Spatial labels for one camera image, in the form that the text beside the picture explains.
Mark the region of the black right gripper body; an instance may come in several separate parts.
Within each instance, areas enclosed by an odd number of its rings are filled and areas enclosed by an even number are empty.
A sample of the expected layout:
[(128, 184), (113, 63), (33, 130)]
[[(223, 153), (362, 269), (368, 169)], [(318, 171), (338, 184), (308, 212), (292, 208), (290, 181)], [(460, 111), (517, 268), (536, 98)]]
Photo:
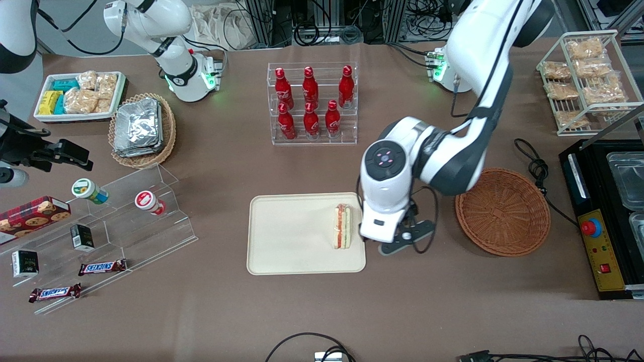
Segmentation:
[(37, 130), (15, 117), (2, 117), (2, 162), (18, 166), (31, 166), (33, 151), (55, 151), (55, 144), (45, 140), (51, 135), (46, 129)]

